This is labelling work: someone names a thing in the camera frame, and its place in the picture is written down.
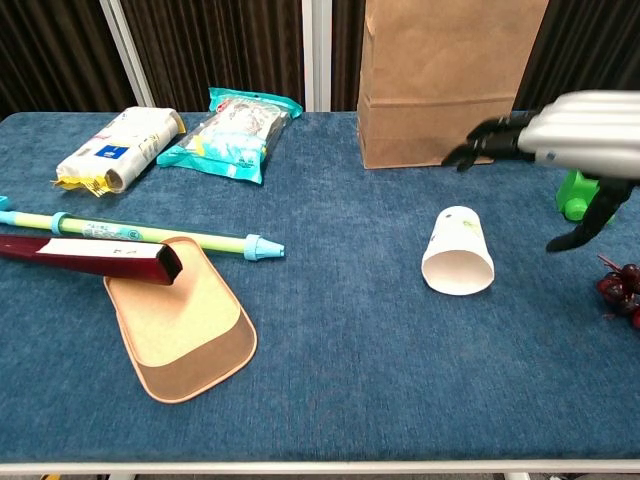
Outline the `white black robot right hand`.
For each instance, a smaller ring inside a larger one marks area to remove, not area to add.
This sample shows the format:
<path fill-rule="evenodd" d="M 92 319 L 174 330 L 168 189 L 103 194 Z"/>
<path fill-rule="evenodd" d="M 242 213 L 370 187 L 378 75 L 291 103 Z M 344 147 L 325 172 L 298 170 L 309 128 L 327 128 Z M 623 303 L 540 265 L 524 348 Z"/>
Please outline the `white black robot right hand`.
<path fill-rule="evenodd" d="M 544 107 L 488 118 L 442 160 L 464 172 L 479 157 L 578 170 L 598 182 L 581 222 L 546 251 L 573 250 L 596 237 L 639 186 L 639 93 L 582 90 Z"/>

